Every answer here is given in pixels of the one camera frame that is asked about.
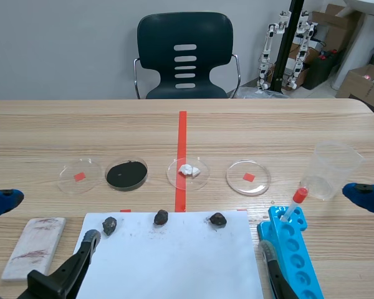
clear plastic beaker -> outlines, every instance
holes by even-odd
[[[343,143],[317,143],[300,184],[309,190],[311,196],[326,201],[341,190],[347,178],[363,160],[359,153]]]

robot frame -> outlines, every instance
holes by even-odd
[[[267,30],[263,52],[260,58],[261,63],[259,65],[259,78],[257,80],[257,87],[259,89],[265,90],[269,88],[268,84],[266,83],[266,77],[269,71],[269,65],[271,64],[270,52],[272,47],[273,36],[274,34],[284,34],[285,29],[289,25],[290,16],[290,11],[282,11],[279,14],[278,23],[269,24],[269,29]],[[291,87],[292,89],[297,88],[296,80],[298,79],[299,74],[304,68],[304,60],[307,55],[309,40],[314,33],[314,24],[309,22],[308,18],[309,13],[307,11],[302,11],[300,13],[296,33],[302,34],[303,38],[300,42],[299,51],[295,58],[294,71],[292,75],[287,79],[287,86]]]

white sink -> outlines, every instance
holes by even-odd
[[[344,0],[345,3],[356,11],[374,15],[374,0]]]
[[[332,88],[336,90],[341,87],[349,70],[364,67],[368,63],[374,50],[374,0],[344,1],[348,6],[344,9],[346,13],[349,13],[350,9],[363,12],[363,24],[332,83]]]

chrome chair leg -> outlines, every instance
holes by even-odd
[[[234,56],[234,58],[236,59],[236,65],[237,65],[237,74],[238,74],[238,83],[237,83],[237,87],[236,89],[234,90],[233,94],[231,95],[231,98],[234,98],[234,96],[236,95],[238,89],[239,89],[239,85],[241,83],[241,71],[239,69],[239,61],[238,61],[238,56],[236,54],[232,54],[232,56]]]
[[[137,98],[140,99],[140,94],[138,93],[138,87],[137,87],[137,62],[140,60],[140,58],[137,58],[135,59],[135,61],[133,62],[134,64],[134,68],[135,68],[135,90],[136,90],[136,95],[137,95]]]

black petri dish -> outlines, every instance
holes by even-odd
[[[142,159],[124,159],[108,166],[105,179],[111,188],[132,191],[141,187],[148,177],[148,167]]]

